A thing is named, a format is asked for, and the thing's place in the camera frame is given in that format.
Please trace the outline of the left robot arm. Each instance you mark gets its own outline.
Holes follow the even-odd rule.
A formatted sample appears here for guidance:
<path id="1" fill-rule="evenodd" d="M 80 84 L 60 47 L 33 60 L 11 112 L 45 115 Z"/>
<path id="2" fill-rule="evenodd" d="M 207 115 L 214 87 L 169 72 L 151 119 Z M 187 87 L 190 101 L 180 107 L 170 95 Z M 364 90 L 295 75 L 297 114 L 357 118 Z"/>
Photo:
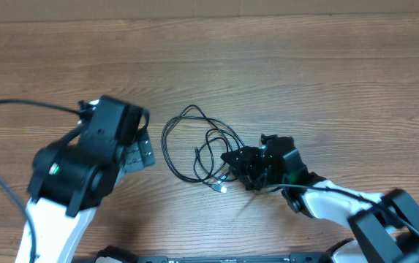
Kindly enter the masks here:
<path id="1" fill-rule="evenodd" d="M 103 95 L 79 103 L 76 128 L 33 160 L 17 262 L 71 262 L 102 199 L 155 163 L 146 108 Z"/>

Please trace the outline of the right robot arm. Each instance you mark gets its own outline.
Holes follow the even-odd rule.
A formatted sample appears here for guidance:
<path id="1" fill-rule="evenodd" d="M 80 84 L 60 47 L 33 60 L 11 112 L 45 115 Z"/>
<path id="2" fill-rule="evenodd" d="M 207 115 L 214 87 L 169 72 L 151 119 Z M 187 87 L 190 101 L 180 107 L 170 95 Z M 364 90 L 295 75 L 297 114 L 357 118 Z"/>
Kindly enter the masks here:
<path id="1" fill-rule="evenodd" d="M 289 207 L 347 227 L 354 237 L 329 250 L 329 262 L 419 262 L 419 205 L 406 191 L 366 193 L 309 171 L 292 137 L 261 136 L 260 147 L 223 153 L 246 190 L 278 190 Z"/>

